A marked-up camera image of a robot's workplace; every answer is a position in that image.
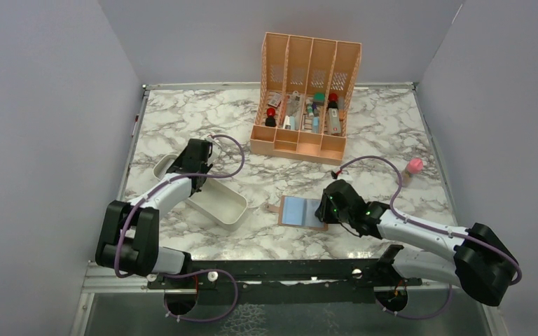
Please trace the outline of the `brown leather card holder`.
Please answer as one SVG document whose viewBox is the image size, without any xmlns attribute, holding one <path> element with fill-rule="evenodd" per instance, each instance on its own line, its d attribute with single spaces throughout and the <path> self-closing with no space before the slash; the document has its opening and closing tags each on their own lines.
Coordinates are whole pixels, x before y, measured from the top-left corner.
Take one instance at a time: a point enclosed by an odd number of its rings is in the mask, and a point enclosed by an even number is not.
<svg viewBox="0 0 538 336">
<path fill-rule="evenodd" d="M 264 209 L 278 214 L 278 225 L 306 230 L 327 231 L 328 224 L 320 221 L 315 215 L 319 205 L 320 201 L 318 199 L 283 195 L 279 204 L 265 204 Z"/>
</svg>

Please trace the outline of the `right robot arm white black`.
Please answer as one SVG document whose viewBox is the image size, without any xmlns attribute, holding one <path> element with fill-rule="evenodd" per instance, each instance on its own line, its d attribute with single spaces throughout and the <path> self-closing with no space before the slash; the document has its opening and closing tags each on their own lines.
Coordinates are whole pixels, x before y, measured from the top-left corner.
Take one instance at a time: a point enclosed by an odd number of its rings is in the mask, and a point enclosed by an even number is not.
<svg viewBox="0 0 538 336">
<path fill-rule="evenodd" d="M 460 287 L 481 304 L 497 307 L 522 276 L 512 253 L 487 225 L 421 223 L 390 204 L 367 202 L 344 180 L 323 190 L 315 216 L 326 224 L 346 223 L 361 237 L 411 245 L 377 264 L 377 278 L 387 285 L 401 278 L 431 279 Z"/>
</svg>

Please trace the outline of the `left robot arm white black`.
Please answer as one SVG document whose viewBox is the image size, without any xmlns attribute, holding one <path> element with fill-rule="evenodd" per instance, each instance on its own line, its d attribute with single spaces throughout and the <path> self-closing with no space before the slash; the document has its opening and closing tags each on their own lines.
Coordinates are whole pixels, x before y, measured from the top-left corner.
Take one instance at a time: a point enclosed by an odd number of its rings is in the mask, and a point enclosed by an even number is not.
<svg viewBox="0 0 538 336">
<path fill-rule="evenodd" d="M 158 184 L 130 202 L 114 200 L 106 208 L 95 262 L 120 277 L 165 273 L 175 287 L 189 284 L 187 252 L 162 248 L 160 219 L 200 192 L 212 168 L 212 142 L 190 139 Z"/>
</svg>

